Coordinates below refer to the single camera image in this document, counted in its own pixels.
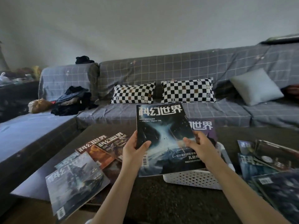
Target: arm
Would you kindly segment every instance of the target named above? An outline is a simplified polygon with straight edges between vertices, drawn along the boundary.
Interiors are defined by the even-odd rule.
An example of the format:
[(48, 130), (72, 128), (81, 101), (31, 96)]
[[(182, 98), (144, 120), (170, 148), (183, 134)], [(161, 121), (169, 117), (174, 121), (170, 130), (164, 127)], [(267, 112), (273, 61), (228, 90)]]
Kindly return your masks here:
[(217, 179), (243, 224), (290, 224), (228, 167), (204, 133), (194, 131), (194, 134), (196, 142), (187, 138), (184, 138), (184, 142), (196, 151), (197, 156)]
[(150, 141), (147, 141), (136, 150), (136, 142), (137, 132), (135, 131), (123, 148), (121, 172), (91, 224), (123, 223), (133, 184), (142, 164), (143, 155), (151, 144)]

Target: sofa backrest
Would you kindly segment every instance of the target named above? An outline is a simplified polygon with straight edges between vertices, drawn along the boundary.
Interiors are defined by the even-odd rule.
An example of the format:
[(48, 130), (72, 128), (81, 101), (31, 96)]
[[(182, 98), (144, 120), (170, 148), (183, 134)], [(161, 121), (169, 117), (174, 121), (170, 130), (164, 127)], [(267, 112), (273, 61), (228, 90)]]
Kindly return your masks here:
[(111, 98), (114, 85), (156, 82), (154, 98), (162, 97), (161, 81), (213, 77), (215, 94), (235, 93), (229, 79), (264, 68), (283, 88), (299, 83), (299, 43), (211, 49), (173, 55), (105, 61), (100, 64), (99, 96)]
[(55, 101), (70, 86), (82, 86), (89, 89), (91, 99), (95, 101), (98, 98), (98, 76), (99, 65), (96, 63), (47, 67), (42, 71), (39, 80), (39, 99)]

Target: light blue pillow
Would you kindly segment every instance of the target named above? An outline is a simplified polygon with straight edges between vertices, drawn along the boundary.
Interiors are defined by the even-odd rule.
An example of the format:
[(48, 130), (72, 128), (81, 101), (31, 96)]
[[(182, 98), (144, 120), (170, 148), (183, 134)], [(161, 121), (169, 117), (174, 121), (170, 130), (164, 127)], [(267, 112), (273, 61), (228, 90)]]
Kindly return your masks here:
[(263, 68), (230, 79), (248, 106), (282, 98), (283, 94)]

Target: person's left hand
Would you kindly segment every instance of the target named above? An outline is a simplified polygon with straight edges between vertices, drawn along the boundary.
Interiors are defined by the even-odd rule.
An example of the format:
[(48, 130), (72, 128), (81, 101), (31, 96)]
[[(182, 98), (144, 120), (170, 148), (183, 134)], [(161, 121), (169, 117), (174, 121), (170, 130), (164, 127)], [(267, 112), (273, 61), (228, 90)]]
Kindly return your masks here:
[(123, 148), (123, 164), (121, 170), (137, 174), (142, 165), (143, 155), (151, 143), (151, 141), (146, 141), (139, 149), (136, 149), (137, 131), (135, 131)]

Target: white wall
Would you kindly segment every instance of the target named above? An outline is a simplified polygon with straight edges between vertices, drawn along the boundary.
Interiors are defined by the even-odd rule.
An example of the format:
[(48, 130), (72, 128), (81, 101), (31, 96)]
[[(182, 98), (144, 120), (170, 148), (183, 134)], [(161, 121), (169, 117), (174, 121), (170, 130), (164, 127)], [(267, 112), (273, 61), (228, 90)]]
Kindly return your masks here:
[(9, 66), (45, 67), (254, 45), (298, 33), (299, 0), (0, 0), (0, 18)]

